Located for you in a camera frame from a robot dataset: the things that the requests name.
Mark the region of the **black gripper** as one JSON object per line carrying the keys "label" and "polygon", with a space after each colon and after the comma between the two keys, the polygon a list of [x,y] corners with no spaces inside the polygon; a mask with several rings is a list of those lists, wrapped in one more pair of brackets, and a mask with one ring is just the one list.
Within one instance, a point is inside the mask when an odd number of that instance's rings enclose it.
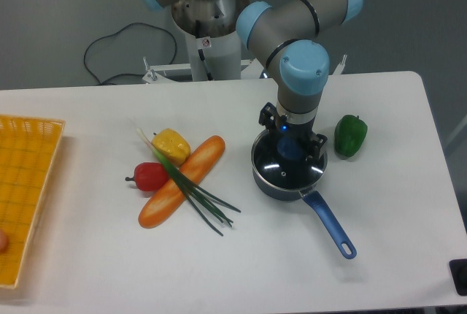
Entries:
{"label": "black gripper", "polygon": [[305,113],[295,113],[284,107],[275,107],[267,102],[260,110],[258,123],[269,132],[278,132],[296,140],[306,147],[306,160],[318,162],[325,153],[327,137],[324,134],[313,133],[317,109]]}

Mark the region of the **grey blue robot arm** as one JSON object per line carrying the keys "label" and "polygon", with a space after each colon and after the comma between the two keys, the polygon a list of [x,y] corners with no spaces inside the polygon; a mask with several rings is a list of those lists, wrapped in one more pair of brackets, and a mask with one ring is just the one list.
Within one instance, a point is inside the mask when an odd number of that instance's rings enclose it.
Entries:
{"label": "grey blue robot arm", "polygon": [[279,8],[249,0],[143,0],[148,8],[169,7],[184,33],[194,80],[233,80],[246,47],[278,86],[277,103],[260,114],[260,124],[279,135],[289,158],[318,160],[325,139],[313,132],[329,74],[326,50],[314,39],[354,18],[363,0],[292,0]]}

